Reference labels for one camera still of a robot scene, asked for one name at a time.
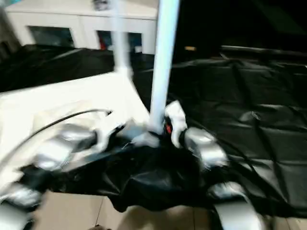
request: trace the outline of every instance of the black fabric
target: black fabric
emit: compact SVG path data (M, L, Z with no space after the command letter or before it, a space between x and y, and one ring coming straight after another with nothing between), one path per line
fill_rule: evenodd
M134 76L147 108L152 74ZM167 102L179 100L190 126L218 138L259 212L273 206L280 216L307 216L306 77L304 67L235 60L196 60L172 68Z
M150 108L153 56L132 57L134 83ZM1 91L111 71L112 53L26 46L0 65ZM174 64L168 102L179 100L190 126L212 132L232 159L225 178L239 180L258 212L307 217L307 72L305 67L235 60ZM116 209L211 207L205 196L214 175L200 175L191 154L164 144L124 148L64 173L53 190L106 195ZM258 177L242 155L248 157Z
M131 55L135 70L153 66L151 55ZM85 78L113 71L113 53L56 46L23 46L0 64L0 92Z

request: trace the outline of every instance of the black wire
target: black wire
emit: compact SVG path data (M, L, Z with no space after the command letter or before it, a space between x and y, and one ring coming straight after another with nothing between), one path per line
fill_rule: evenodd
M69 116L65 116L59 120L56 120L42 128L40 128L39 130L35 131L33 134L31 134L30 136L28 136L26 139L24 139L21 143L19 143L19 145L17 145L13 150L11 150L4 158L3 160L0 162L0 173L2 172L3 168L6 166L6 164L10 161L10 159L15 155L15 153L18 151L18 149L20 149L26 142L28 142L30 139L32 139L34 136L36 136L37 134L41 133L42 131L62 122L65 120L68 120L74 116L79 116L81 114L86 114L86 113L97 113L97 112L105 112L110 114L111 112L109 110L106 109L91 109L91 110L85 110L85 111L81 111L81 112L77 112L74 114L71 114Z

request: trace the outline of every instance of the black tarp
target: black tarp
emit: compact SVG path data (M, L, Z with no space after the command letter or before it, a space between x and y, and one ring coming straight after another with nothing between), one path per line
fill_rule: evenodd
M134 83L150 105L152 56L134 56ZM67 81L112 70L111 53L28 46L0 65L1 91ZM179 100L190 126L212 132L232 159L236 179L263 214L307 217L305 67L238 60L173 65L168 102ZM248 158L258 177L248 166ZM130 205L161 210L211 206L205 196L214 172L200 175L195 159L167 143L131 148L55 180L53 190L109 196L120 211Z

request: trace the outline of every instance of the white vertical bar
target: white vertical bar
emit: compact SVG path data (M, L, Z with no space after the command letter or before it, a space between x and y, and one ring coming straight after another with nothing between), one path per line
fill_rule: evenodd
M124 30L124 20L121 18L123 0L112 0L112 42L114 53L114 70L119 74L124 74L128 78L132 77L132 69L129 59L128 36Z
M154 58L153 89L149 129L160 134L172 65L180 0L160 0L157 47Z

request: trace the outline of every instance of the floor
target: floor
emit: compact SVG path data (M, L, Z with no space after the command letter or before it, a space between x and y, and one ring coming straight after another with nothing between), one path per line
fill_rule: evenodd
M117 212L107 197L47 194L35 213L34 230L88 230L99 224L111 230L209 230L206 210L177 206L163 212L130 207ZM278 218L276 230L306 229L307 220Z

